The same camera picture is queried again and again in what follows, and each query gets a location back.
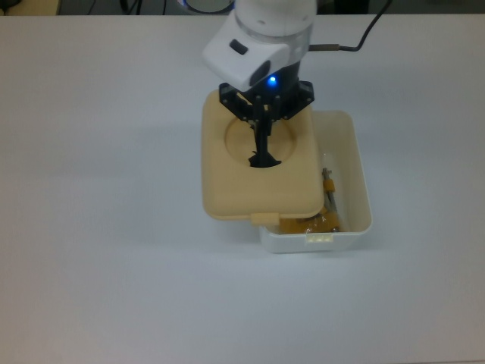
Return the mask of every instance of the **beige lid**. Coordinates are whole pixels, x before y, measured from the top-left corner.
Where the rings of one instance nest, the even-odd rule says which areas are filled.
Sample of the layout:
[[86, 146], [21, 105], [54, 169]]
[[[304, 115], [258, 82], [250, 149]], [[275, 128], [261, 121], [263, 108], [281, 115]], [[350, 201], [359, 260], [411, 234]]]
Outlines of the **beige lid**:
[[282, 163], [250, 167], [253, 130], [219, 103], [218, 91], [209, 95], [202, 120], [202, 193], [210, 216], [269, 226], [278, 225], [280, 218], [307, 218], [321, 210], [324, 191], [311, 108], [278, 121], [268, 148]]

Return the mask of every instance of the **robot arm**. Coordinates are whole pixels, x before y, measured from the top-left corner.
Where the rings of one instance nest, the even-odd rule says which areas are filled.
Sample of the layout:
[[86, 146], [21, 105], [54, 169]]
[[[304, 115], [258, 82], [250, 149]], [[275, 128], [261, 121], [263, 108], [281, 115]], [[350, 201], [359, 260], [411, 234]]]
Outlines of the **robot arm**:
[[245, 92], [308, 51], [315, 0], [237, 0], [203, 52], [208, 67]]

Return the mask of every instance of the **white container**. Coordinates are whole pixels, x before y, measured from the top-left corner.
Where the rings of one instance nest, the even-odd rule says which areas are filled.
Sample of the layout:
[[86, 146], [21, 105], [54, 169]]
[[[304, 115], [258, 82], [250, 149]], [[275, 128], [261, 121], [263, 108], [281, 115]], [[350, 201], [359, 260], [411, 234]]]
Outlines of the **white container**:
[[342, 111], [313, 111], [322, 168], [332, 171], [343, 231], [324, 234], [282, 234], [278, 227], [260, 227], [263, 247], [271, 253], [307, 253], [349, 248], [372, 225], [371, 208], [354, 125]]

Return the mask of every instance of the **white table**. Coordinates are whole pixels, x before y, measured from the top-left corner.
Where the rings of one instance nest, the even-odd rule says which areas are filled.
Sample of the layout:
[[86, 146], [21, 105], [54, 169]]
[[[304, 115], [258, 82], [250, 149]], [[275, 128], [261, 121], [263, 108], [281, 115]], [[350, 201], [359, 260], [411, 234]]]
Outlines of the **white table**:
[[[357, 43], [370, 17], [320, 17]], [[0, 21], [3, 363], [485, 359], [485, 16], [385, 16], [310, 54], [355, 120], [374, 226], [266, 253], [201, 206], [200, 60], [217, 17]]]

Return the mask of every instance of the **black gripper mount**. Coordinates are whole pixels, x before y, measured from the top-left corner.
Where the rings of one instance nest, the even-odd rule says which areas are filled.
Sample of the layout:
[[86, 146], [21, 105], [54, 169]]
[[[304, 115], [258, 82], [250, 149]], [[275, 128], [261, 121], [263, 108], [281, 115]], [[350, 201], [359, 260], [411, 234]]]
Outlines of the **black gripper mount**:
[[249, 123], [254, 130], [256, 151], [249, 158], [254, 168], [269, 168], [281, 163], [268, 151], [268, 137], [273, 123], [292, 118], [314, 101], [313, 85], [310, 82], [296, 79], [289, 88], [269, 92], [261, 87], [265, 81], [247, 93], [241, 93], [229, 83], [219, 86], [222, 105], [238, 119]]

